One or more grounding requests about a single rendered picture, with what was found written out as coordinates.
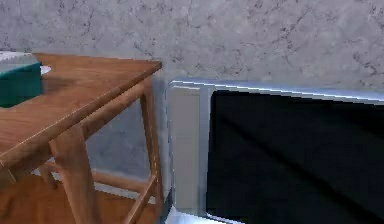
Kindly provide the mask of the silver television with black screen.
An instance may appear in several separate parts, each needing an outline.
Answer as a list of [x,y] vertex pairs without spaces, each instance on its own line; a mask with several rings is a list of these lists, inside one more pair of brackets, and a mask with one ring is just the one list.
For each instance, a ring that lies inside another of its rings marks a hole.
[[384,224],[384,92],[175,79],[164,224]]

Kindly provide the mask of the brown wooden table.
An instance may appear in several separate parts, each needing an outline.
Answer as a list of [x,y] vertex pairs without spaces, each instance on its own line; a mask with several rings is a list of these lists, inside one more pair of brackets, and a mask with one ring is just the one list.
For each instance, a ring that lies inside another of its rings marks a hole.
[[[76,224],[100,224],[94,185],[138,193],[123,224],[136,224],[148,201],[164,203],[152,78],[159,61],[38,54],[50,67],[42,95],[0,109],[0,191],[40,169],[61,177]],[[133,102],[141,105],[150,176],[145,181],[93,171],[86,140]]]

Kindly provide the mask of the teal box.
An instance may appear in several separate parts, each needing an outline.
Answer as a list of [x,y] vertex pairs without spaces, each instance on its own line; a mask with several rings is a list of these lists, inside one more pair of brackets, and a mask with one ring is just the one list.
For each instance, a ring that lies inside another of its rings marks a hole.
[[41,65],[32,53],[0,51],[0,107],[10,108],[43,93]]

